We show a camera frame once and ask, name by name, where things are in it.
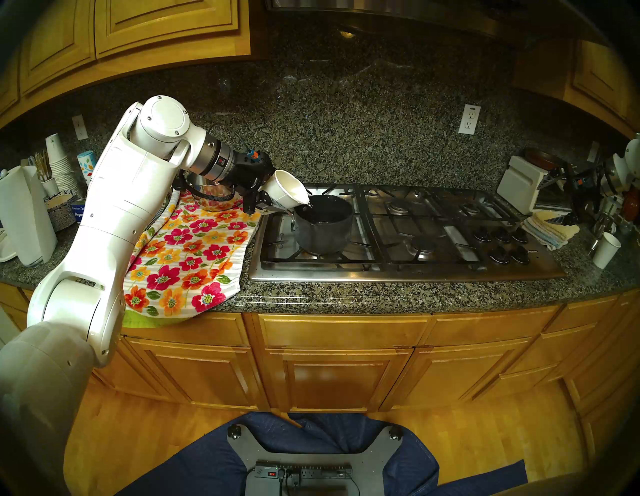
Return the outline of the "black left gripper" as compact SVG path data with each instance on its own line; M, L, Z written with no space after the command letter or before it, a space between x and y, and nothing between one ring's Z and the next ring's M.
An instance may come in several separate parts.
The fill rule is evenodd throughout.
M231 168L231 186L242 197L244 211L260 211L264 215L286 213L285 209L273 205L271 200L258 198L258 192L264 183L274 174L275 167L270 156L263 151L253 153L233 151Z

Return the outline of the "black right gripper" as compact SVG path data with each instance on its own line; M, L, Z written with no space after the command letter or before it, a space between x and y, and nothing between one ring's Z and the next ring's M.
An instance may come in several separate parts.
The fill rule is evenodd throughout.
M558 225L577 225L586 220L588 202L600 202L600 178L595 167L569 164L565 169L546 171L537 188L542 190L559 181L565 181L565 194L571 202L572 212L557 217Z

